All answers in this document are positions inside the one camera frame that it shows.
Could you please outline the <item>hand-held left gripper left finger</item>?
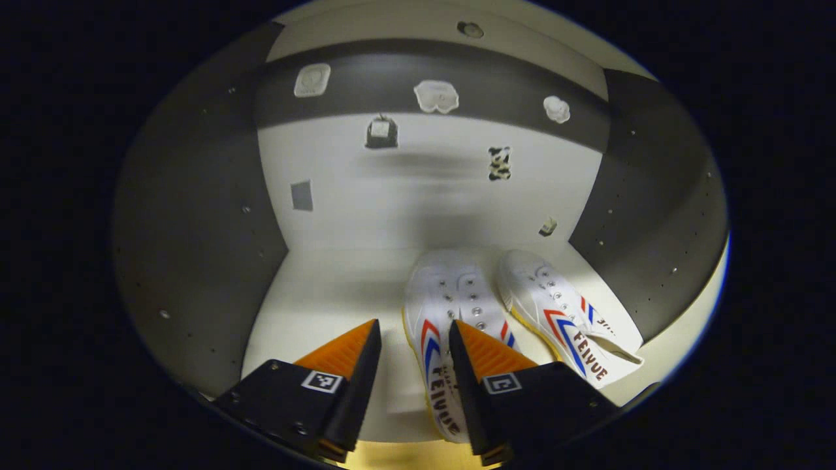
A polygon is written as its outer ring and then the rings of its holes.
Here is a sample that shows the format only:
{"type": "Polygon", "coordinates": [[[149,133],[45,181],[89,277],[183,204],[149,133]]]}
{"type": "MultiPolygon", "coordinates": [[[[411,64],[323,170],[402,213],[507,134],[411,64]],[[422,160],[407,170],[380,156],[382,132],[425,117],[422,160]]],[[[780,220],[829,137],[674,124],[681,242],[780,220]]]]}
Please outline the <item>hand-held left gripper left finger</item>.
{"type": "Polygon", "coordinates": [[[359,439],[381,348],[379,321],[370,319],[293,363],[265,361],[214,405],[281,447],[345,462],[359,439]]]}

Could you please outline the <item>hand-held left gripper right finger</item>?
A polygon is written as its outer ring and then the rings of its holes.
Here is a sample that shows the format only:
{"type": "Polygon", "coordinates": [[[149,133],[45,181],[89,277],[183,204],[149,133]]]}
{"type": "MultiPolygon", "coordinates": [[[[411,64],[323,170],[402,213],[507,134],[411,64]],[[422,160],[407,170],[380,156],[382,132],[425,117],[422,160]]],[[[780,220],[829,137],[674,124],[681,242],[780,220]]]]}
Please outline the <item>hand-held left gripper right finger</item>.
{"type": "Polygon", "coordinates": [[[449,345],[470,446],[484,466],[555,466],[621,410],[562,362],[538,365],[463,321],[449,345]]]}

